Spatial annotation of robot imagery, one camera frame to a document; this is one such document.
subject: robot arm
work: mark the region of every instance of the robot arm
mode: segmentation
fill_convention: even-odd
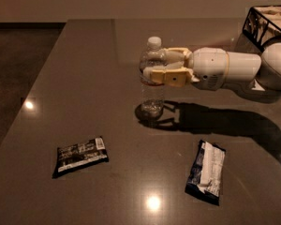
[[[143,74],[155,83],[201,90],[226,88],[238,96],[271,103],[281,97],[281,43],[269,46],[262,56],[225,52],[217,48],[165,49],[166,66],[147,67]]]

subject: floor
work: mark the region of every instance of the floor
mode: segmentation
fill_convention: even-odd
[[[62,27],[0,29],[0,144]]]

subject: table surface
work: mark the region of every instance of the table surface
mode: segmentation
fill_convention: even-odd
[[[166,46],[246,49],[242,20],[71,20],[0,147],[0,224],[281,224],[281,98],[166,87],[181,128],[139,123],[138,60]],[[103,136],[110,162],[52,179],[57,147]],[[199,140],[227,150],[220,205],[185,193]],[[147,200],[156,196],[156,211]]]

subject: bottle cap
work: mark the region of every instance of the bottle cap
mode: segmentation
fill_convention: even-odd
[[[148,47],[151,49],[160,49],[161,48],[161,38],[160,37],[149,37]]]

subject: water bottle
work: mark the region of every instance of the water bottle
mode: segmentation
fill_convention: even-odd
[[[162,48],[161,38],[149,37],[147,49],[140,57],[141,113],[143,118],[158,119],[163,113],[165,96],[164,84],[151,81],[150,75],[146,74],[146,68],[165,66],[166,64],[167,58]]]

